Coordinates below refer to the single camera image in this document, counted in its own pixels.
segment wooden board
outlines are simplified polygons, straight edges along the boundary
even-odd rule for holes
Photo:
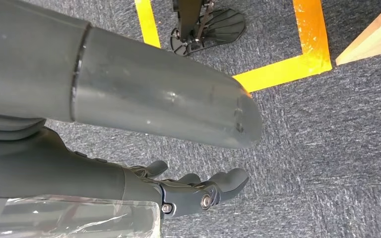
[[[344,64],[381,54],[381,14],[338,56]]]

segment bolt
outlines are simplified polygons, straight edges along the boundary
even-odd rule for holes
[[[170,205],[170,204],[163,204],[163,206],[161,207],[161,211],[163,211],[164,213],[171,213],[173,210],[173,206]]]
[[[202,209],[207,210],[211,206],[211,202],[212,202],[211,197],[208,194],[205,194],[201,200]]]

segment gray plastic casing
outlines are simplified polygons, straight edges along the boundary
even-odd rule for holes
[[[261,134],[256,104],[232,77],[19,0],[0,0],[0,115],[230,148]]]

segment yellow tape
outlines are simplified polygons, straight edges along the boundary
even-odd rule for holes
[[[161,48],[150,0],[135,0],[136,12],[141,25],[144,42]]]
[[[150,0],[135,0],[144,42],[160,48]],[[332,69],[321,0],[293,0],[303,54],[234,76],[248,92]]]

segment clear plastic sheet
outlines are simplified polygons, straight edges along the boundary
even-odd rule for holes
[[[159,238],[156,203],[44,195],[0,198],[0,238]]]

